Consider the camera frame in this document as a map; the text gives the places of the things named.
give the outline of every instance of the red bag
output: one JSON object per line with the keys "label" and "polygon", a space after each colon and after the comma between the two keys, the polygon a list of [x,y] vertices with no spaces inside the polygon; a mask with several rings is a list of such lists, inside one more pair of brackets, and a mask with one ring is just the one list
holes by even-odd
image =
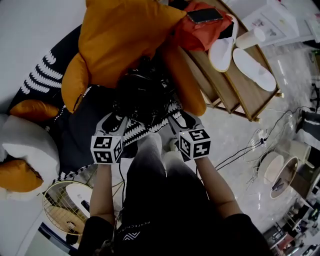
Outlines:
{"label": "red bag", "polygon": [[[186,12],[215,8],[205,2],[192,1]],[[223,17],[221,20],[194,23],[187,15],[181,19],[174,29],[174,41],[186,50],[207,51],[218,39],[220,33],[232,23],[232,18],[226,12],[215,8]]]}

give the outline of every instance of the orange cloth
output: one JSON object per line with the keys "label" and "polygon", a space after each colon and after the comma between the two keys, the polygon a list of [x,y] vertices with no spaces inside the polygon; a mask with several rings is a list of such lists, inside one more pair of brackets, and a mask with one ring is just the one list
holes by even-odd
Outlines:
{"label": "orange cloth", "polygon": [[44,181],[24,160],[12,160],[0,164],[0,187],[13,192],[30,192]]}
{"label": "orange cloth", "polygon": [[[192,1],[186,12],[201,9],[214,8],[205,2]],[[222,15],[222,20],[194,23],[188,16],[185,16],[174,29],[174,41],[182,48],[189,51],[207,51],[218,39],[220,33],[232,23],[232,18],[226,12],[218,10]]]}
{"label": "orange cloth", "polygon": [[207,108],[204,97],[178,46],[167,40],[159,50],[162,60],[173,78],[176,93],[183,109],[196,116],[202,116]]}
{"label": "orange cloth", "polygon": [[88,83],[115,88],[121,75],[134,68],[142,56],[153,57],[185,11],[153,0],[86,0],[87,10],[79,37],[79,55],[62,80],[63,101],[70,112],[79,105]]}
{"label": "orange cloth", "polygon": [[11,115],[35,123],[54,118],[58,115],[58,112],[59,109],[55,106],[36,99],[26,99],[10,110]]}

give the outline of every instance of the paper cup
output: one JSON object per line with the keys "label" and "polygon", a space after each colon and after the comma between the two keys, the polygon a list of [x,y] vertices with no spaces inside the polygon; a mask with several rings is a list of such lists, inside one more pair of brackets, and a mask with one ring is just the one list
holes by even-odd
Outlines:
{"label": "paper cup", "polygon": [[266,40],[265,33],[258,27],[242,34],[235,40],[236,47],[240,49],[247,49],[251,46],[255,46]]}

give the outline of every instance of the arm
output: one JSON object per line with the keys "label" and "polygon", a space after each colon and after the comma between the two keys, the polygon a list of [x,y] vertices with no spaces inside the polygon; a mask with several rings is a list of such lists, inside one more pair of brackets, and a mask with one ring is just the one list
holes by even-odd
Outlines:
{"label": "arm", "polygon": [[90,199],[90,216],[101,217],[115,225],[111,165],[98,165]]}
{"label": "arm", "polygon": [[199,174],[210,201],[215,203],[217,210],[223,218],[230,215],[241,214],[235,195],[212,165],[208,157],[195,160]]}

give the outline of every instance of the white slipper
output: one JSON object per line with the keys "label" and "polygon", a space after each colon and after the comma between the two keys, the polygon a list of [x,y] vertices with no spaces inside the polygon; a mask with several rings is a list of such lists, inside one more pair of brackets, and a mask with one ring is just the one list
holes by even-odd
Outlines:
{"label": "white slipper", "polygon": [[231,14],[228,14],[232,17],[233,30],[232,36],[229,38],[217,39],[209,49],[209,60],[213,68],[219,72],[226,72],[230,66],[231,62],[231,53],[233,46],[236,42],[239,24],[236,19]]}
{"label": "white slipper", "polygon": [[233,61],[243,74],[256,82],[262,89],[268,92],[273,92],[275,90],[276,80],[274,76],[246,51],[240,48],[234,49]]}

